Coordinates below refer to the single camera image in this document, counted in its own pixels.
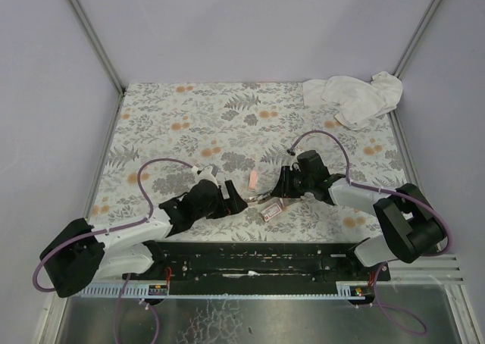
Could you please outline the red white staple box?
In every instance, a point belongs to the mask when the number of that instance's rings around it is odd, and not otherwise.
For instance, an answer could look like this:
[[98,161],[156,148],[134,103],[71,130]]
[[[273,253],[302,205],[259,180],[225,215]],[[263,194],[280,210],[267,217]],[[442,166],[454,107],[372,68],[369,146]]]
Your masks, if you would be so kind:
[[272,205],[267,206],[264,208],[260,214],[263,217],[265,222],[268,222],[269,220],[273,219],[277,215],[279,215],[283,211],[283,208],[280,203],[275,202]]

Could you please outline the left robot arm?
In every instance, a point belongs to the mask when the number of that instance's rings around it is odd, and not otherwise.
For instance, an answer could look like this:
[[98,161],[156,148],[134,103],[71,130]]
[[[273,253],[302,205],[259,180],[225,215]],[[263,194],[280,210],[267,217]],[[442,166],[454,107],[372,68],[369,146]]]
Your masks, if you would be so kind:
[[227,217],[247,207],[232,181],[219,186],[200,180],[190,191],[162,202],[138,221],[100,229],[84,218],[71,221],[42,251],[38,268],[51,280],[50,291],[67,298],[93,280],[144,274],[155,263],[155,253],[147,242],[183,233],[202,218]]

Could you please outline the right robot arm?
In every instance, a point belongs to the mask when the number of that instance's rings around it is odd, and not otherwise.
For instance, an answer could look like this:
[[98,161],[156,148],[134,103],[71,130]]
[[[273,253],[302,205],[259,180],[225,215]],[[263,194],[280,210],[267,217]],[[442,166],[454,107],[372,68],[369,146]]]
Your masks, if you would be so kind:
[[386,261],[411,264],[448,238],[444,224],[420,189],[406,183],[395,190],[354,183],[344,174],[332,174],[314,150],[283,166],[271,196],[297,199],[311,194],[319,202],[345,206],[376,217],[381,234],[360,242],[353,255],[364,267]]

